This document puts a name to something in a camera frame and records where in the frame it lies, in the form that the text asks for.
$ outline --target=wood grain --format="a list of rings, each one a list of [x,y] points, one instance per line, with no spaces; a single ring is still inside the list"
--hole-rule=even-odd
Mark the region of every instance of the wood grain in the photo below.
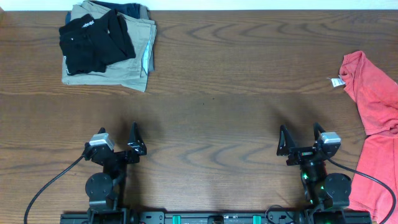
[[[155,69],[145,93],[61,83],[65,12],[6,12],[0,23],[0,223],[22,223],[36,192],[104,126],[126,149],[139,123],[148,155],[129,167],[125,203],[167,210],[265,210],[303,200],[298,167],[276,157],[286,124],[301,145],[312,123],[338,132],[338,162],[355,168],[364,138],[336,77],[363,50],[397,80],[394,11],[152,12]],[[343,172],[327,165],[329,172]],[[88,208],[80,162],[33,206],[30,223]]]

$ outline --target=white wall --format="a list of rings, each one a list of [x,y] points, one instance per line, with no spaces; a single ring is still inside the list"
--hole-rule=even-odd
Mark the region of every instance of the white wall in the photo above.
[[[150,10],[398,9],[398,0],[103,0],[137,2]],[[76,0],[0,0],[5,11],[71,10]]]

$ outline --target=folded clothes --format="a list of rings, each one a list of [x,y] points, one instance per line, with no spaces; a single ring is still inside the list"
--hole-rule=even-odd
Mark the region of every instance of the folded clothes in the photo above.
[[[100,19],[89,14],[60,28],[68,75],[105,72],[105,66],[135,58],[126,21],[111,10]]]
[[[98,19],[110,11],[109,8],[85,1],[81,6],[73,6],[72,21],[90,14]],[[156,35],[154,21],[135,19],[124,14],[118,14],[127,24],[127,33],[133,43],[135,58],[116,62],[106,67],[105,72],[90,72],[74,76],[67,75],[65,59],[63,60],[62,82],[67,85],[123,85],[139,91],[145,91],[149,63],[143,63],[143,58],[150,58]]]
[[[135,19],[149,19],[148,8],[146,8],[145,6],[141,6],[140,4],[137,3],[116,4],[116,3],[101,2],[101,1],[91,1],[91,2],[100,6],[107,7],[109,9],[117,9],[120,13],[133,17]],[[68,12],[65,17],[65,23],[68,24],[70,22],[70,19],[71,15],[70,12]],[[153,72],[154,70],[155,70],[154,54],[151,54],[149,59],[148,72]]]
[[[110,2],[91,1],[94,4],[107,7],[109,9],[116,9],[124,15],[131,16],[135,19],[140,19],[141,5],[138,3],[116,4]]]

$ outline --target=white label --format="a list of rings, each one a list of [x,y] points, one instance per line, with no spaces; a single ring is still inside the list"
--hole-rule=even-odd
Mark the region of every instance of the white label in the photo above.
[[[67,69],[67,74],[70,74],[69,73],[69,70],[68,70],[68,65],[66,65],[66,63],[67,63],[67,56],[63,56],[64,57],[64,59],[65,59],[65,67],[66,67],[66,69]]]
[[[333,87],[345,85],[345,82],[340,78],[329,78]]]

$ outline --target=black cable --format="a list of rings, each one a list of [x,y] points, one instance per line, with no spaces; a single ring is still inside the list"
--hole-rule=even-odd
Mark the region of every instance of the black cable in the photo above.
[[[270,207],[268,207],[268,209],[266,210],[266,218],[268,219],[268,221],[270,221],[269,218],[268,218],[268,210],[269,210],[270,208],[272,208],[272,207],[279,207],[279,208],[285,209],[284,207],[282,207],[282,206],[280,206],[280,205],[271,205]],[[287,213],[287,211],[285,211],[285,213],[286,213],[286,215],[287,215],[289,218],[291,218],[291,219],[293,220],[293,222],[294,222],[293,217],[292,217],[289,213]]]
[[[355,173],[355,174],[358,174],[358,175],[361,175],[361,176],[363,176],[363,177],[366,177],[366,178],[368,178],[369,180],[373,180],[373,181],[375,181],[376,183],[378,183],[378,184],[380,184],[381,186],[383,186],[384,188],[386,188],[386,189],[390,192],[391,197],[392,197],[392,205],[391,205],[390,211],[388,212],[388,214],[386,215],[386,217],[383,219],[383,221],[380,222],[380,224],[384,224],[385,222],[387,222],[387,220],[390,218],[390,216],[392,215],[392,213],[393,213],[394,210],[396,209],[397,199],[396,199],[396,195],[394,194],[394,191],[392,191],[391,188],[390,188],[389,186],[387,186],[387,184],[381,182],[380,180],[377,180],[376,178],[374,178],[374,177],[372,177],[372,176],[370,176],[370,175],[364,174],[364,173],[362,173],[362,172],[360,172],[360,171],[357,171],[357,170],[351,169],[351,168],[349,168],[349,167],[343,166],[343,165],[341,165],[341,164],[339,164],[339,163],[333,161],[332,159],[330,159],[330,157],[328,157],[328,156],[327,156],[325,153],[323,153],[322,151],[320,151],[320,152],[321,152],[321,154],[322,154],[323,156],[325,156],[325,158],[326,158],[329,162],[331,162],[333,165],[338,166],[338,167],[340,167],[340,168],[342,168],[342,169],[351,171],[351,172],[353,172],[353,173]]]
[[[33,199],[30,201],[29,205],[26,208],[26,212],[25,212],[25,217],[24,217],[24,224],[27,224],[27,216],[29,214],[29,210],[32,207],[33,203],[36,201],[37,197],[50,185],[52,184],[54,181],[56,181],[58,178],[60,178],[63,174],[65,174],[66,172],[68,172],[70,169],[72,169],[72,167],[74,167],[76,164],[78,164],[78,162],[81,161],[81,159],[83,158],[83,156],[80,156],[79,159],[77,159],[72,165],[70,165],[68,168],[66,168],[64,171],[62,171],[60,174],[58,174],[56,177],[54,177],[52,180],[50,180],[48,183],[46,183],[44,185],[44,187],[42,187],[39,192],[37,192],[37,194],[35,195],[35,197],[33,197]]]

